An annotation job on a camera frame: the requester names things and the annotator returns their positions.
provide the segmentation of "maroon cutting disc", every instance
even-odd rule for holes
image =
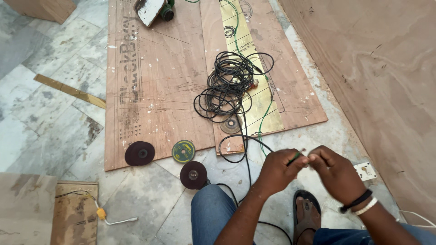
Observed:
[[[154,153],[154,147],[150,143],[136,141],[127,148],[124,159],[130,166],[144,166],[153,161]]]
[[[191,190],[199,190],[208,179],[208,172],[203,164],[199,162],[189,162],[180,171],[182,184]]]

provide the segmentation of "white bracelet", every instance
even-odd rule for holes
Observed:
[[[357,212],[352,212],[352,214],[356,215],[356,216],[363,214],[364,212],[366,212],[370,208],[372,208],[377,203],[377,201],[378,201],[377,198],[373,197],[372,200],[366,205],[366,207],[364,207],[363,209],[361,209]]]

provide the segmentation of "black wristband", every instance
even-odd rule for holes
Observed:
[[[339,208],[339,211],[342,214],[345,214],[349,208],[352,208],[356,205],[361,204],[363,201],[368,199],[372,195],[372,191],[370,189],[367,189],[363,195],[361,195],[358,199],[354,200],[350,205],[344,205],[343,207]]]

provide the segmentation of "sandal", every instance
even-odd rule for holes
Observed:
[[[302,197],[302,203],[303,203],[303,219],[298,222],[297,220],[297,205],[296,201],[298,197]],[[301,234],[307,230],[311,229],[313,231],[316,231],[320,228],[317,224],[315,224],[315,221],[313,218],[318,217],[312,217],[312,207],[315,207],[318,211],[318,214],[321,215],[321,207],[318,203],[318,200],[308,191],[304,190],[298,190],[294,195],[294,245],[297,245],[298,238],[300,238]]]

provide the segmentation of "yellow connector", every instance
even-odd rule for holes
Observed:
[[[97,208],[97,215],[101,220],[106,219],[106,212],[102,208]]]

